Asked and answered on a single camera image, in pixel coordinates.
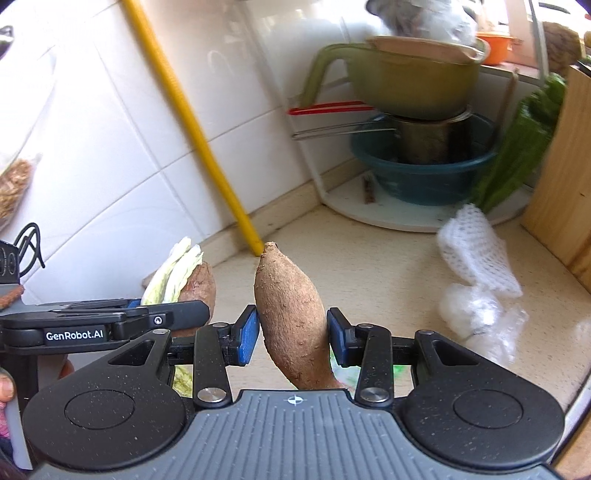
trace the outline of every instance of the plastic container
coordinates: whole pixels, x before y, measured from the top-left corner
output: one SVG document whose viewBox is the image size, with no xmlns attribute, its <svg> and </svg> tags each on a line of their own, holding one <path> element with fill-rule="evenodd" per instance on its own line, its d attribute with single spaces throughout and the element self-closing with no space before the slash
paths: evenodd
<svg viewBox="0 0 591 480">
<path fill-rule="evenodd" d="M 380 120 L 384 118 L 380 115 L 368 123 L 380 128 Z M 457 163 L 399 163 L 395 156 L 396 137 L 392 132 L 353 134 L 351 150 L 373 171 L 379 185 L 393 197 L 416 205 L 450 205 L 466 200 L 478 172 L 494 157 L 495 150 L 487 152 L 485 148 L 493 128 L 489 119 L 473 115 L 470 125 L 472 158 Z"/>
<path fill-rule="evenodd" d="M 479 42 L 481 51 L 486 50 Z M 380 112 L 439 121 L 464 111 L 474 93 L 480 62 L 451 63 L 377 50 L 369 44 L 321 49 L 300 96 L 300 107 L 316 103 L 329 67 L 344 60 L 355 97 Z"/>
<path fill-rule="evenodd" d="M 511 40 L 513 40 L 513 37 L 482 32 L 478 32 L 476 36 L 481 40 L 486 41 L 491 47 L 491 52 L 482 62 L 483 65 L 498 65 L 507 59 L 507 56 L 509 55 L 509 45 L 511 45 Z"/>
</svg>

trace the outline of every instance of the gray ribbed plate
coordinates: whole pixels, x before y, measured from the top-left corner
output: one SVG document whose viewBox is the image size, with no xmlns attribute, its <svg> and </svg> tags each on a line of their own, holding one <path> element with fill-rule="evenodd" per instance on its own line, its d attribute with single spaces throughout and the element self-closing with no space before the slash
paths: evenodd
<svg viewBox="0 0 591 480">
<path fill-rule="evenodd" d="M 539 466 L 499 480 L 556 480 Z M 392 416 L 343 391 L 242 392 L 234 405 L 198 414 L 171 449 L 133 468 L 73 473 L 43 466 L 33 480 L 478 480 L 418 450 Z"/>
</svg>

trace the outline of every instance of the orange bowl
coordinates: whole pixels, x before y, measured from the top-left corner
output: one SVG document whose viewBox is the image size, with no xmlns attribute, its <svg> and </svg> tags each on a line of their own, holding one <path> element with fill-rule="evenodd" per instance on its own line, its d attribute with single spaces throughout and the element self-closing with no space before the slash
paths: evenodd
<svg viewBox="0 0 591 480">
<path fill-rule="evenodd" d="M 507 55 L 509 54 L 509 45 L 511 44 L 513 37 L 480 32 L 478 32 L 476 36 L 481 40 L 486 41 L 491 47 L 489 56 L 487 56 L 487 58 L 482 62 L 483 65 L 498 65 L 507 59 Z"/>
</svg>

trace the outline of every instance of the round black pad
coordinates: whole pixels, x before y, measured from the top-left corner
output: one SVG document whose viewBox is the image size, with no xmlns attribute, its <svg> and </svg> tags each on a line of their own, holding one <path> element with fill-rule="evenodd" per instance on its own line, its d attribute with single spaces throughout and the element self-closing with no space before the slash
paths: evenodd
<svg viewBox="0 0 591 480">
<path fill-rule="evenodd" d="M 564 431 L 558 402 L 500 367 L 474 368 L 454 367 L 409 394 L 401 415 L 411 437 L 454 465 L 483 471 L 546 461 Z"/>
<path fill-rule="evenodd" d="M 90 430 L 105 430 L 121 425 L 133 414 L 134 399 L 114 390 L 93 390 L 72 398 L 66 405 L 66 417 L 75 425 Z"/>
<path fill-rule="evenodd" d="M 521 420 L 521 403 L 503 392 L 472 390 L 453 403 L 458 417 L 482 429 L 502 429 Z"/>
<path fill-rule="evenodd" d="M 76 372 L 35 395 L 22 418 L 35 454 L 80 471 L 140 463 L 181 432 L 186 411 L 178 394 L 131 366 Z"/>
</svg>

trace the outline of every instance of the crosshair marking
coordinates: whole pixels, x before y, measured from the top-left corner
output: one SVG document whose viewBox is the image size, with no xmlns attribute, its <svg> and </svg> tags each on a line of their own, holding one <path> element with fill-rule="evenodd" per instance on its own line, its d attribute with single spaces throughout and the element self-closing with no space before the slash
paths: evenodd
<svg viewBox="0 0 591 480">
<path fill-rule="evenodd" d="M 292 405 L 299 405 L 300 403 L 302 403 L 305 400 L 302 397 L 299 397 L 298 395 L 292 395 L 291 397 L 286 399 L 286 401 L 288 401 Z"/>
</svg>

